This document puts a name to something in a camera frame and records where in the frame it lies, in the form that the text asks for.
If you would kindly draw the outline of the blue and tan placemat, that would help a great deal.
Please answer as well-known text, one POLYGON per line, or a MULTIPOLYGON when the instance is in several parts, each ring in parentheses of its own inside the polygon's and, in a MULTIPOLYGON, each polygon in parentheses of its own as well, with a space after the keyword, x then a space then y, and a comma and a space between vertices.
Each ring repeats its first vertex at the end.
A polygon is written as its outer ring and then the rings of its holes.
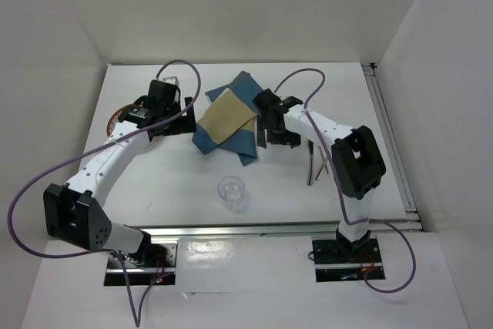
POLYGON ((263 89, 248 72, 205 93, 210 107, 196 124, 192 142, 204 155, 223 149, 238 155, 243 166, 258 158, 255 142, 258 109, 253 99, 263 89))

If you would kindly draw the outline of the floral plate with orange rim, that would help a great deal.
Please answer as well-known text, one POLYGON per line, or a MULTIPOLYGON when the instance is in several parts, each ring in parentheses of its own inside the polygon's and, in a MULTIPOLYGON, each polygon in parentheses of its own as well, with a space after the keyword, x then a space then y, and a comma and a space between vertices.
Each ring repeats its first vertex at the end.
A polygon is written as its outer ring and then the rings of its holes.
MULTIPOLYGON (((137 105, 138 107, 142 108, 144 100, 145 100, 145 96, 140 96, 138 99, 134 101, 133 105, 137 105)), ((116 112, 114 112, 110 117, 106 125, 106 135, 109 138, 112 137, 112 132, 115 128, 115 125, 119 122, 119 117, 123 112, 125 112, 125 110, 126 110, 126 106, 123 106, 120 109, 118 109, 116 112)))

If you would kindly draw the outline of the clear plastic cup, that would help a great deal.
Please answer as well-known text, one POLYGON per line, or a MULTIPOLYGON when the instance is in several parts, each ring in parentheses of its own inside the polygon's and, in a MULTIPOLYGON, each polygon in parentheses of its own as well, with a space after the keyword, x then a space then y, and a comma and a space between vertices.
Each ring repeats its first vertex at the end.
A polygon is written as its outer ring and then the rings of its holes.
POLYGON ((245 204, 245 184, 237 176, 222 178, 218 183, 217 193, 223 205, 232 212, 239 212, 245 204))

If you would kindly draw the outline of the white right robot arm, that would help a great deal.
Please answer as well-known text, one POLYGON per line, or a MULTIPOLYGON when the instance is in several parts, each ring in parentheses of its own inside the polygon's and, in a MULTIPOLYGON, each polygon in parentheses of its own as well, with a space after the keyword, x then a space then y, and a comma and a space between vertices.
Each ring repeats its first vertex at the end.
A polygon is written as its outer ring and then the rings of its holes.
POLYGON ((330 156, 326 165, 344 202, 343 219, 336 230, 336 251, 342 260, 355 260, 370 237, 371 204, 386 173, 373 132, 366 126, 341 125, 304 107, 300 99, 281 99, 270 89, 259 93, 253 104, 259 111, 259 146, 265 148, 269 143, 294 148, 306 138, 330 156))

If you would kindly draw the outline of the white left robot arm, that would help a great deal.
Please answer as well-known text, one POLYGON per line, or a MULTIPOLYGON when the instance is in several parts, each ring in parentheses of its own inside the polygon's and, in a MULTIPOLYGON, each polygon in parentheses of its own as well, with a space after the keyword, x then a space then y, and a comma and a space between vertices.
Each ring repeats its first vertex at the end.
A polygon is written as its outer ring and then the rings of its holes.
POLYGON ((106 149, 64 185, 51 184, 43 193, 49 236, 90 252, 117 250, 136 267, 163 256, 165 248, 147 232, 112 222, 103 207, 118 178, 154 138, 195 132, 194 111, 179 114, 191 102, 181 96, 175 76, 152 80, 147 94, 121 112, 106 149))

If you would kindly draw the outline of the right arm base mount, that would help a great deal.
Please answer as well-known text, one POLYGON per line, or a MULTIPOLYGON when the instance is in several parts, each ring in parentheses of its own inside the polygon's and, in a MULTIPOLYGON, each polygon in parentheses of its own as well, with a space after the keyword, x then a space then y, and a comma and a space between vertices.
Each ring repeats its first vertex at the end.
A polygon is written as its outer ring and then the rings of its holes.
POLYGON ((361 249, 353 254, 344 254, 336 240, 313 240, 312 251, 307 258, 314 263, 316 282, 347 282, 384 280, 385 272, 381 252, 376 238, 370 238, 361 249))

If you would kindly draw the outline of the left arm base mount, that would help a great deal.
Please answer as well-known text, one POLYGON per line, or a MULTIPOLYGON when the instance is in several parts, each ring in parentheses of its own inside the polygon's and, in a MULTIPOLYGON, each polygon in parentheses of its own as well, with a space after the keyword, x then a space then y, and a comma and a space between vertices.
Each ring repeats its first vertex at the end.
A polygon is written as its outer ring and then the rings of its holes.
MULTIPOLYGON (((144 287, 153 280, 157 286, 173 286, 176 283, 178 240, 161 239, 157 240, 157 243, 162 246, 162 250, 147 262, 139 262, 122 253, 131 286, 144 287)), ((112 254, 108 256, 103 285, 105 287, 126 285, 121 263, 112 254)))

